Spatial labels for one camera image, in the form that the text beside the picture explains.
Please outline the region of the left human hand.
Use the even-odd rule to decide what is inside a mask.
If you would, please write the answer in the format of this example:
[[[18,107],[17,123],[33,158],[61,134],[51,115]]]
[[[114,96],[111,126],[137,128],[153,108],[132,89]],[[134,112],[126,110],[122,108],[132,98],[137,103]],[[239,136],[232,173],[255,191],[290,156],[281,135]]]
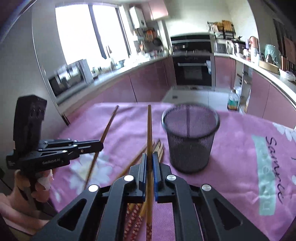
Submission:
[[[41,178],[31,193],[34,200],[45,203],[50,197],[51,183],[54,180],[52,170],[39,173]],[[39,211],[29,203],[25,189],[30,189],[29,179],[20,170],[15,171],[15,185],[10,195],[1,194],[1,215],[8,225],[29,232],[36,232],[47,224],[48,220],[39,218]]]

